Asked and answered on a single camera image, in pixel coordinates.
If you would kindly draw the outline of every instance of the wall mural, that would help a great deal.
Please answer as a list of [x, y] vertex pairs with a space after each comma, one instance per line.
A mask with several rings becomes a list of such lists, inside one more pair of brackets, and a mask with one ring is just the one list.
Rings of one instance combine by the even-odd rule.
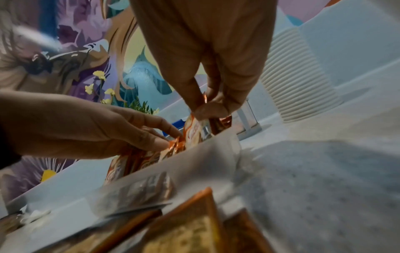
[[[55, 39], [57, 48], [37, 41], [34, 31]], [[196, 79], [199, 85], [206, 83], [202, 67]], [[66, 94], [134, 109], [142, 109], [145, 102], [143, 111], [148, 113], [180, 99], [162, 78], [128, 0], [2, 1], [0, 88]], [[44, 171], [57, 173], [74, 162], [23, 157], [2, 170], [4, 199], [39, 184]]]
[[300, 26], [320, 13], [325, 7], [341, 0], [279, 0], [278, 5], [295, 26]]

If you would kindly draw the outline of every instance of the speckled stone surface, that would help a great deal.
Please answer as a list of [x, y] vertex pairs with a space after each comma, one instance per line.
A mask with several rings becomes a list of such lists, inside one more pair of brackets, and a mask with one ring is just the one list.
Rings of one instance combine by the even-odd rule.
[[398, 72], [339, 87], [345, 103], [317, 117], [271, 117], [242, 142], [236, 193], [277, 253], [400, 252]]

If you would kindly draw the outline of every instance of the person's left hand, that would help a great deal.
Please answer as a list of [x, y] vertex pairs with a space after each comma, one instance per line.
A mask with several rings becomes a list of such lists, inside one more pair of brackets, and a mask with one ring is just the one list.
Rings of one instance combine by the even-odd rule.
[[100, 159], [132, 146], [161, 151], [178, 129], [165, 119], [133, 109], [66, 95], [0, 91], [0, 126], [14, 152], [37, 157]]

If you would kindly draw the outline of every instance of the ribbed container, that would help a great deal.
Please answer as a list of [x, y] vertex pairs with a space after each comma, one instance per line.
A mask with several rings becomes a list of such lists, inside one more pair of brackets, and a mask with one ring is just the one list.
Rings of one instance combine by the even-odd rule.
[[260, 81], [285, 123], [315, 116], [342, 103], [297, 28], [273, 38]]

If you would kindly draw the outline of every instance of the transparent plastic container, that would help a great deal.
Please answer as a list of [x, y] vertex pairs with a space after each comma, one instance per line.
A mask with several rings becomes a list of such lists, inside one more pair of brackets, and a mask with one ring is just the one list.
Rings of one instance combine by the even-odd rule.
[[[85, 198], [99, 217], [168, 204], [163, 208], [166, 213], [206, 187], [211, 187], [214, 194], [232, 187], [240, 150], [238, 137], [230, 128], [196, 147], [105, 185]], [[175, 192], [170, 199], [120, 208], [121, 201], [130, 201], [123, 199], [124, 192], [138, 189], [143, 181], [163, 172], [174, 185]]]

